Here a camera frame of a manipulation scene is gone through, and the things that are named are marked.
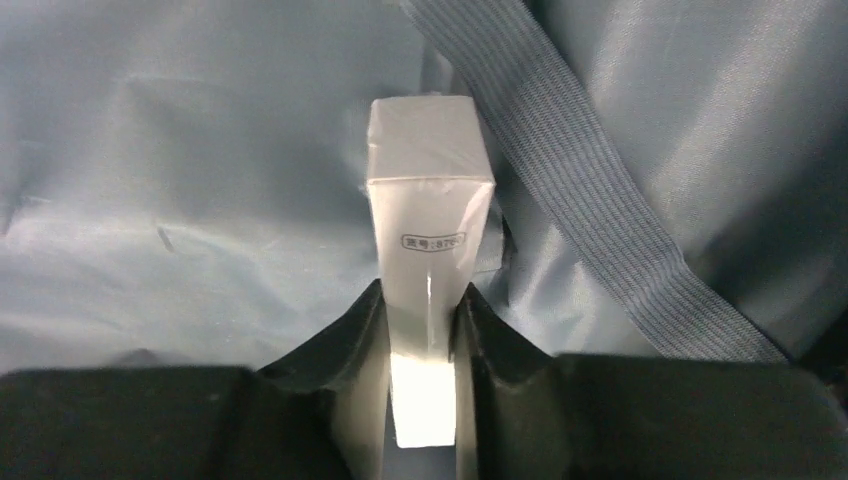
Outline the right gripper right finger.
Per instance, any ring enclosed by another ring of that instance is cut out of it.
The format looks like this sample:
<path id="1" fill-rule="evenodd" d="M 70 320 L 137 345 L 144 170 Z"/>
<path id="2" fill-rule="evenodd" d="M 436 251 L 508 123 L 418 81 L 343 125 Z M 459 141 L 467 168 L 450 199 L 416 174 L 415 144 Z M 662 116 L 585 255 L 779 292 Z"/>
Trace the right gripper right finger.
<path id="1" fill-rule="evenodd" d="M 847 417 L 784 365 L 550 356 L 474 286 L 454 326 L 461 479 L 843 479 Z"/>

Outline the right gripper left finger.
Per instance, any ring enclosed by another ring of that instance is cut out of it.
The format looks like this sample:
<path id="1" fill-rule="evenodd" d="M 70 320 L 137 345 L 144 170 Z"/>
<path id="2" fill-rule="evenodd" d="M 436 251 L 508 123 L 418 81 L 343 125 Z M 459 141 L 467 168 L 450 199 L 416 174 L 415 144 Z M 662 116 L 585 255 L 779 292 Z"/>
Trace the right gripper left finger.
<path id="1" fill-rule="evenodd" d="M 19 370 L 1 379 L 5 479 L 378 479 L 389 383 L 371 283 L 290 353 L 242 366 Z"/>

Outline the white toothpaste tube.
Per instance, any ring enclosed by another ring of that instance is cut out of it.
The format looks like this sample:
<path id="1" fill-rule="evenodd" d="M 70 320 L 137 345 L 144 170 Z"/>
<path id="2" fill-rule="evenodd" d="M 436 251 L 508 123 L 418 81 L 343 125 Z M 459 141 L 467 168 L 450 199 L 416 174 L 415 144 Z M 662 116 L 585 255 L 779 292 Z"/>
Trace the white toothpaste tube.
<path id="1" fill-rule="evenodd" d="M 451 446 L 454 315 L 475 271 L 495 187 L 474 102 L 435 95 L 376 100 L 367 146 L 396 443 Z"/>

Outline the yellow Pikachu suitcase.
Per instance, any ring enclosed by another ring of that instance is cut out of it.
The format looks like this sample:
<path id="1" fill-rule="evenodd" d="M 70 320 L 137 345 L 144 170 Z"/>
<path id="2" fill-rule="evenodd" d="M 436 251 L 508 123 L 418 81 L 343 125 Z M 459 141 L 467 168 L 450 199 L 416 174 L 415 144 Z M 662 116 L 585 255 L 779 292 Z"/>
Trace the yellow Pikachu suitcase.
<path id="1" fill-rule="evenodd" d="M 847 417 L 843 1 L 5 1 L 1 379 L 307 342 L 381 286 L 371 105 L 434 95 L 474 102 L 468 287 L 512 329 L 798 368 Z M 461 479 L 456 435 L 396 443 L 384 309 L 378 479 Z"/>

